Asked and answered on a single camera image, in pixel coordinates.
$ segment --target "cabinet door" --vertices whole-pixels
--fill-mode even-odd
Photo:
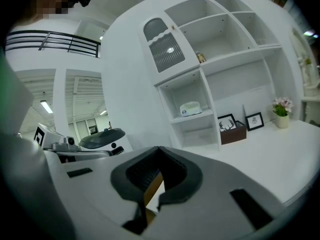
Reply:
[[[153,85],[199,67],[189,42],[165,12],[146,19],[138,32],[147,73]]]

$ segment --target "white flower pot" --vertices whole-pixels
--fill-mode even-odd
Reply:
[[[279,115],[275,115],[275,125],[278,128],[284,129],[284,128],[288,128],[289,126],[289,115],[286,116],[279,116]]]

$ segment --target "fluorescent light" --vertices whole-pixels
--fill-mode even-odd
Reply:
[[[173,53],[173,52],[174,52],[174,50],[175,50],[175,49],[174,49],[173,47],[171,47],[171,48],[169,48],[169,49],[168,49],[168,50],[166,50],[166,51],[170,54],[170,53]]]
[[[53,113],[46,100],[41,100],[40,103],[49,114]]]
[[[310,31],[304,32],[303,34],[306,35],[306,36],[313,36],[315,33],[310,30]]]

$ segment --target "picture frame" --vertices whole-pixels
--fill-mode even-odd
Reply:
[[[261,112],[246,116],[245,123],[248,131],[252,131],[265,126]]]
[[[236,120],[233,114],[226,114],[218,117],[220,132],[225,132],[237,128]]]

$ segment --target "balcony railing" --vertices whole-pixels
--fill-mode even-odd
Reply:
[[[11,32],[7,36],[5,50],[23,48],[63,49],[98,58],[100,42],[74,34],[46,30],[22,30]]]

